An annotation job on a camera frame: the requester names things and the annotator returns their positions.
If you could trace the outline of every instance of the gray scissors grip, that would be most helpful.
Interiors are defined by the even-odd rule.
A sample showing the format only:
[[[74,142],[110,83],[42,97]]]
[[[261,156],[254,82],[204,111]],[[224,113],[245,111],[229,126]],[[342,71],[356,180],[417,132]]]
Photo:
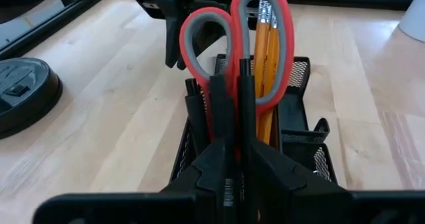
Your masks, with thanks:
[[[210,74],[207,73],[199,64],[197,57],[195,56],[195,52],[193,50],[192,38],[193,38],[193,35],[199,30],[199,28],[209,21],[216,22],[219,25],[221,25],[224,28],[224,31],[226,33],[227,47],[226,47],[226,59],[224,60],[224,69],[225,69],[229,65],[228,59],[230,56],[230,51],[232,49],[232,33],[231,33],[230,25],[224,17],[214,12],[205,12],[205,13],[198,14],[196,15],[196,17],[194,17],[193,19],[189,21],[184,34],[184,42],[185,42],[185,46],[187,50],[187,56],[189,57],[189,60],[193,68],[196,69],[197,72],[200,75],[202,75],[204,78],[206,78],[207,80],[209,80]]]
[[[252,0],[241,0],[238,7],[239,17],[241,21],[246,21],[248,17],[246,16],[246,6],[248,2]],[[279,32],[279,61],[278,61],[278,69],[276,71],[276,77],[273,83],[273,87],[271,91],[261,97],[256,99],[256,104],[265,104],[273,97],[275,97],[276,93],[279,90],[279,87],[282,83],[282,77],[285,71],[285,59],[286,59],[286,36],[285,36],[285,25],[284,25],[284,16],[282,15],[282,8],[279,6],[277,0],[266,0],[269,4],[272,5],[272,10],[276,16],[276,21],[278,24],[278,32]],[[243,57],[242,58],[250,58],[250,36],[249,36],[249,28],[248,23],[241,22],[242,28],[242,44],[243,44]]]

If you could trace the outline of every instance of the desk organizer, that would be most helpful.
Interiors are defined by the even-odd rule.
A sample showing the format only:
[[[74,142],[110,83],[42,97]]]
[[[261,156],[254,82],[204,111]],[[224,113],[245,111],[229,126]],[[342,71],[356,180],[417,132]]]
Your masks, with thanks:
[[[217,56],[214,73],[218,74],[221,71],[224,58],[223,54]],[[274,131],[271,140],[277,142],[276,146],[283,154],[325,179],[336,183],[331,158],[326,145],[323,144],[329,133],[326,119],[322,118],[314,131],[308,131],[307,116],[302,99],[309,75],[309,59],[294,57],[288,89],[274,112],[274,119],[277,120],[274,123],[277,125],[273,125]],[[195,158],[191,125],[186,121],[170,181],[179,177]]]

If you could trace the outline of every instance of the yellow pencil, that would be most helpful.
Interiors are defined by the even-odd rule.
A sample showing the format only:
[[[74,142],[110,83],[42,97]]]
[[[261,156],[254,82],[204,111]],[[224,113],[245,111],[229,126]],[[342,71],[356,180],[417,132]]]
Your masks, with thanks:
[[[271,5],[260,0],[258,4],[258,20],[255,35],[254,49],[254,78],[255,78],[255,97],[262,96],[264,63],[266,62],[268,30],[270,27]],[[259,119],[257,119],[256,132],[258,134]]]
[[[274,83],[276,69],[279,59],[279,33],[276,17],[272,13],[272,24],[270,26],[268,53],[266,67],[264,71],[264,95],[267,95]],[[270,132],[272,131],[273,109],[266,111],[260,117],[258,139],[266,144],[270,143]]]

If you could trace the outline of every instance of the wooden table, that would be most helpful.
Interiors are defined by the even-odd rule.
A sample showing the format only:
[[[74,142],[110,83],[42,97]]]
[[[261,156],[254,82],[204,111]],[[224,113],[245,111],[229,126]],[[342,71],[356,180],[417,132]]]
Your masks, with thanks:
[[[402,13],[291,8],[296,55],[313,63],[304,96],[309,125],[320,117],[330,123],[326,143],[339,183],[425,187],[425,44],[396,28]],[[211,63],[224,48],[221,39],[199,59]],[[167,185],[190,75],[164,65],[164,21],[134,0],[103,0],[27,56],[51,65],[64,94],[41,121],[0,140],[2,223],[29,223],[42,201],[61,193]]]

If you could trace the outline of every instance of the robot vacuum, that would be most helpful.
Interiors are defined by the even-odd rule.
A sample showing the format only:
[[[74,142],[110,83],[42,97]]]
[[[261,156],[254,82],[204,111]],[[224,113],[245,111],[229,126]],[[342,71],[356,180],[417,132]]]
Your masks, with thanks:
[[[28,128],[58,102],[62,83],[37,58],[0,61],[0,139]]]

